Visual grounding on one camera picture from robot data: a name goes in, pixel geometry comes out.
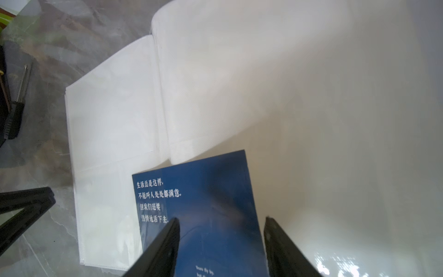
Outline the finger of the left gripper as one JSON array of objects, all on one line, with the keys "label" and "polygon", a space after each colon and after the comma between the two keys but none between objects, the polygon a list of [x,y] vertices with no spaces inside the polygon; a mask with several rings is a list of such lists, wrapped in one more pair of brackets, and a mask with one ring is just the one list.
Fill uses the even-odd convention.
[{"label": "finger of the left gripper", "polygon": [[18,213],[1,225],[1,254],[56,203],[49,187],[1,193],[1,214]]}]

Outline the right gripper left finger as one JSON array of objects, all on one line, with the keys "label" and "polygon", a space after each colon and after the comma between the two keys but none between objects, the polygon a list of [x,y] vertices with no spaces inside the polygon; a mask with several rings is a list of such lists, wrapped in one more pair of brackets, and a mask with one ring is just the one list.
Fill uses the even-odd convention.
[{"label": "right gripper left finger", "polygon": [[173,277],[180,244],[180,221],[170,220],[124,277]]}]

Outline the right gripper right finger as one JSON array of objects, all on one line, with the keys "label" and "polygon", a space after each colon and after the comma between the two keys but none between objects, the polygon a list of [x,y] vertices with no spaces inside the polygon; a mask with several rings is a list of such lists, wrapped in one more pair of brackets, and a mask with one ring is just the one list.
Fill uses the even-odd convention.
[{"label": "right gripper right finger", "polygon": [[321,277],[277,221],[266,217],[266,259],[270,277]]}]

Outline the dark blue booklet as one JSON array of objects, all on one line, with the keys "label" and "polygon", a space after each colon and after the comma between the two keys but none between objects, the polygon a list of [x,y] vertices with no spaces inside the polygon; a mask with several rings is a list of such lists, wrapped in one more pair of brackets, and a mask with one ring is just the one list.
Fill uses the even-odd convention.
[{"label": "dark blue booklet", "polygon": [[178,277],[266,277],[245,151],[134,174],[143,249],[180,223]]}]

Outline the white photo album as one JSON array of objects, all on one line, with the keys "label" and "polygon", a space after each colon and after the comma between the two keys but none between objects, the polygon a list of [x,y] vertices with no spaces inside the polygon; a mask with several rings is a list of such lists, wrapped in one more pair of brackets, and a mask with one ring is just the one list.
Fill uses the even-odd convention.
[{"label": "white photo album", "polygon": [[141,255],[134,174],[245,151],[321,274],[443,274],[441,1],[172,1],[65,100],[82,265]]}]

